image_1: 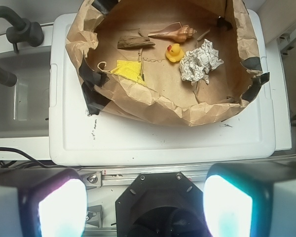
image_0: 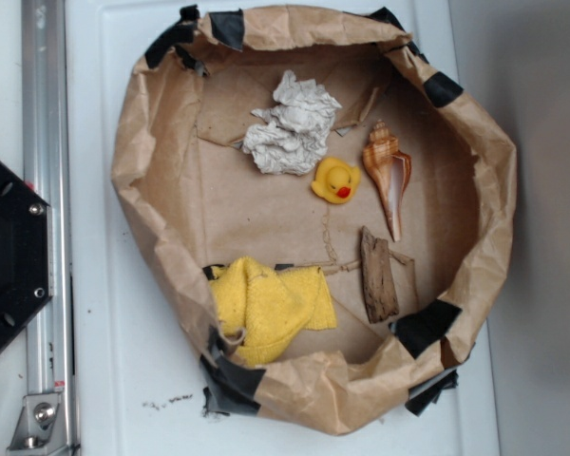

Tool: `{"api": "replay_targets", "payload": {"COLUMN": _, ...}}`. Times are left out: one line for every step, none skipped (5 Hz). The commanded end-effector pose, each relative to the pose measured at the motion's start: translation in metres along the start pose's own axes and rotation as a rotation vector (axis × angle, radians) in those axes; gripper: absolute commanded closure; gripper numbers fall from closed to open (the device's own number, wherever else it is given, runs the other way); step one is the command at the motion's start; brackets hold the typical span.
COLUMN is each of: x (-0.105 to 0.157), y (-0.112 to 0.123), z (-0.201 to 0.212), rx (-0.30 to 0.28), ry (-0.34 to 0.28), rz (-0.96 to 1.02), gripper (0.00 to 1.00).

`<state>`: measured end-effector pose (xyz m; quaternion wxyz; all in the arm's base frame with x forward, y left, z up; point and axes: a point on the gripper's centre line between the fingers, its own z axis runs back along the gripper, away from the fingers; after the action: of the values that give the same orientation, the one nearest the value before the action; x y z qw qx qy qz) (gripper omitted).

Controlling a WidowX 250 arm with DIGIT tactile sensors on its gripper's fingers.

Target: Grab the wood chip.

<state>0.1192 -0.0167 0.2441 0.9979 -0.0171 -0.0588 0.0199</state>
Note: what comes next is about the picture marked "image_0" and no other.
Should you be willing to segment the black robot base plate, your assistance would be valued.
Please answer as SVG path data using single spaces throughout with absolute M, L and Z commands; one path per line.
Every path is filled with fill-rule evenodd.
M 48 204 L 0 162 L 0 353 L 50 296 Z

